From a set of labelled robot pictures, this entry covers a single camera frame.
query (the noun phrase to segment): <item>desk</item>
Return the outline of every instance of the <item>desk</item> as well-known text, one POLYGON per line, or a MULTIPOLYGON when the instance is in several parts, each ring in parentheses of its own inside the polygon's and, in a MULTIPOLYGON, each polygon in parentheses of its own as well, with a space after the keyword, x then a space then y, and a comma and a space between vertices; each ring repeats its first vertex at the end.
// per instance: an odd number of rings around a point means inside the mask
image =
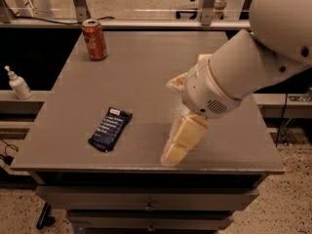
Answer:
POLYGON ((105 39, 108 58, 90 61, 80 37, 12 169, 31 173, 37 194, 86 231, 226 228, 268 175, 284 172, 254 99, 211 120, 180 165, 159 161, 174 118, 186 112, 167 81, 225 34, 117 31, 105 39), (101 153, 87 140, 109 106, 134 116, 115 149, 101 153))

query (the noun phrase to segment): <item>drawer knob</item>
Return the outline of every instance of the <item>drawer knob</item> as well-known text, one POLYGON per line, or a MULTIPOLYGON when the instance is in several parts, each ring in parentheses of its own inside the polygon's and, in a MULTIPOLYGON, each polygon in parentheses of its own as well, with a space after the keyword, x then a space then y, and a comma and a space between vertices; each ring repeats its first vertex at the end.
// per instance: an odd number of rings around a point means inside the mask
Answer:
POLYGON ((145 206, 145 210, 146 210, 147 212, 152 212, 152 211, 155 210, 155 208, 152 207, 152 205, 150 204, 150 202, 148 202, 147 205, 145 206))
POLYGON ((147 231, 148 231, 148 232, 154 232, 155 230, 156 230, 156 229, 153 227, 152 224, 147 228, 147 231))

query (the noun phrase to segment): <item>soda can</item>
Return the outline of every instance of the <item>soda can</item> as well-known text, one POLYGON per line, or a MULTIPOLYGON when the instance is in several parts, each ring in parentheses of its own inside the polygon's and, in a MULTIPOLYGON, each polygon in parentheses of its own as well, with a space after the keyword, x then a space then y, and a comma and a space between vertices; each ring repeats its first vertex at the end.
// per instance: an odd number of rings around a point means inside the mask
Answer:
POLYGON ((107 49, 101 24, 98 20, 84 20, 82 22, 82 32, 85 37, 90 59, 105 59, 107 57, 107 49))

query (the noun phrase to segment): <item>small bottle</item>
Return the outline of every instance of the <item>small bottle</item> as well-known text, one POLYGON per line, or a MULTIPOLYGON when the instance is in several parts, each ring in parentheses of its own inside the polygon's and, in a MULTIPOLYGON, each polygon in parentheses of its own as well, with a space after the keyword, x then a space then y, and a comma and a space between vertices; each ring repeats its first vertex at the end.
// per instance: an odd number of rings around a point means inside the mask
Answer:
POLYGON ((30 98, 32 96, 32 92, 30 91, 25 80, 18 76, 15 72, 11 71, 10 66, 5 66, 5 69, 8 71, 8 75, 10 77, 9 85, 16 92, 18 98, 30 98))

